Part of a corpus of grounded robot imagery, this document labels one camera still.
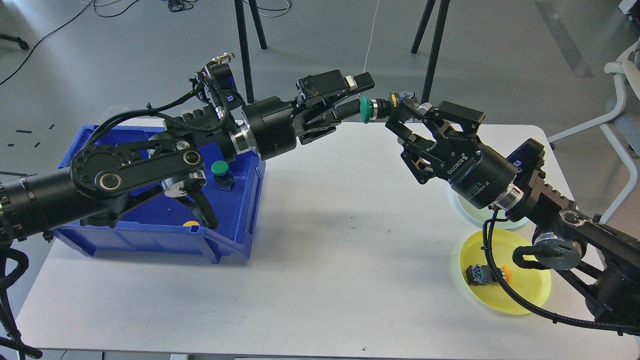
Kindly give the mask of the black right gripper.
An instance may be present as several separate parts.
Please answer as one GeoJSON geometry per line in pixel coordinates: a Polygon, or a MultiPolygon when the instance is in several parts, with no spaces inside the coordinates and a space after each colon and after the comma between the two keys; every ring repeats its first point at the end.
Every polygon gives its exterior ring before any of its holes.
{"type": "Polygon", "coordinates": [[[484,112],[448,101],[420,104],[415,96],[391,96],[387,103],[385,126],[400,139],[400,157],[421,185],[442,179],[474,207],[486,208],[513,184],[516,167],[477,135],[484,112]],[[423,123],[433,141],[413,133],[407,122],[423,123]]]}

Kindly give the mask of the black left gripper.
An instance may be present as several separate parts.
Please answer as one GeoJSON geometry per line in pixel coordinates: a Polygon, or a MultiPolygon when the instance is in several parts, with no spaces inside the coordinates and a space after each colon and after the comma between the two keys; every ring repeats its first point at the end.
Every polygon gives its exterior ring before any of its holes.
{"type": "Polygon", "coordinates": [[[309,75],[297,80],[297,97],[283,101],[278,96],[242,107],[242,123],[235,130],[238,154],[253,151],[268,160],[336,131],[338,125],[361,113],[361,100],[340,104],[351,93],[375,87],[366,71],[343,76],[340,70],[309,75]]]}

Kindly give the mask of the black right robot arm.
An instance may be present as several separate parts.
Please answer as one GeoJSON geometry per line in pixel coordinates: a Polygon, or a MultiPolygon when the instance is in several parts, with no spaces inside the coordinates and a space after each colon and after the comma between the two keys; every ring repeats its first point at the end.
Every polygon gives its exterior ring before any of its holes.
{"type": "Polygon", "coordinates": [[[401,157],[419,183],[440,178],[476,208],[503,210],[505,219],[535,224],[530,246],[512,253],[517,267],[553,270],[585,299],[592,321],[544,310],[518,294],[494,260],[496,214],[484,222],[484,277],[526,310],[554,323],[639,335],[639,241],[580,212],[546,183],[544,146],[528,139],[504,157],[478,137],[485,115],[443,101],[418,104],[411,96],[362,100],[362,119],[384,120],[402,145],[401,157]]]}

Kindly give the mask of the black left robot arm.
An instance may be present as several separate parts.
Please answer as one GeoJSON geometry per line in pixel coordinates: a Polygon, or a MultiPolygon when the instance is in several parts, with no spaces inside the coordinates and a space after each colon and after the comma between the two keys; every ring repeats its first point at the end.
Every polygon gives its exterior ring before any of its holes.
{"type": "Polygon", "coordinates": [[[334,132],[361,111],[361,102],[348,98],[375,86],[368,72],[345,76],[332,70],[299,79],[292,100],[272,96],[247,104],[235,87],[233,57],[211,59],[178,100],[110,117],[69,166],[1,185],[1,324],[7,333],[1,345],[20,360],[42,353],[23,342],[9,303],[7,290],[29,267],[14,240],[41,233],[50,242],[55,228],[74,221],[114,228],[127,212],[160,194],[214,230],[218,219],[202,191],[207,181],[201,148],[218,145],[227,162],[250,151],[261,160],[277,157],[334,132]]]}

